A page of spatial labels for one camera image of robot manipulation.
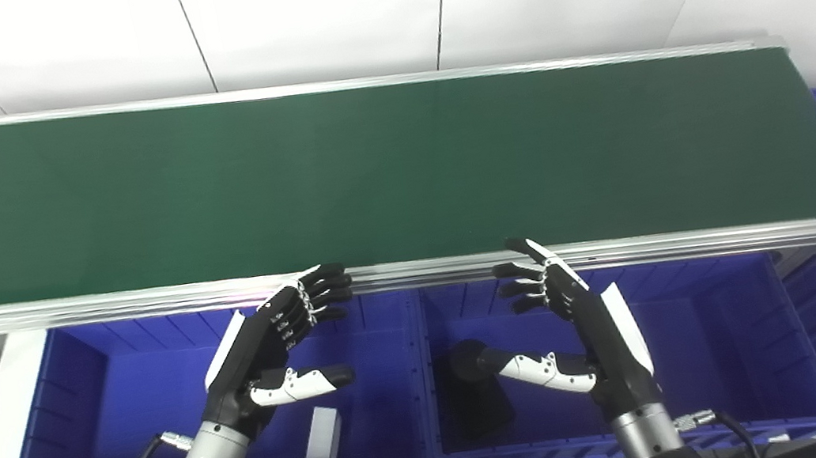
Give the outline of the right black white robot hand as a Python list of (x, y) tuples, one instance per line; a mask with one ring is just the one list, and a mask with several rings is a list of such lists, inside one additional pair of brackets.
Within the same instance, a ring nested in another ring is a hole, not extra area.
[(587, 393), (607, 421), (631, 412), (643, 414), (647, 406), (663, 403), (640, 329), (622, 330), (637, 322), (616, 284), (602, 292), (593, 290), (565, 259), (530, 238), (508, 238), (505, 247), (528, 256), (532, 263), (493, 266), (494, 277), (507, 280), (497, 294), (513, 299), (515, 314), (548, 308), (572, 325), (584, 352), (521, 354), (473, 343), (459, 367), (467, 381), (499, 375), (563, 392)]

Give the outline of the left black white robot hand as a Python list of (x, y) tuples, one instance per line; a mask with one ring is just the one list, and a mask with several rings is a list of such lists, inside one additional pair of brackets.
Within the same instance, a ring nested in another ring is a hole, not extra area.
[(319, 323), (345, 317), (338, 304), (352, 298), (351, 284), (343, 265), (315, 265), (284, 283), (253, 313), (234, 312), (234, 334), (224, 336), (225, 349), (214, 355), (206, 374), (202, 421), (255, 440), (275, 408), (254, 404), (248, 387), (263, 371), (285, 368), (288, 352)]

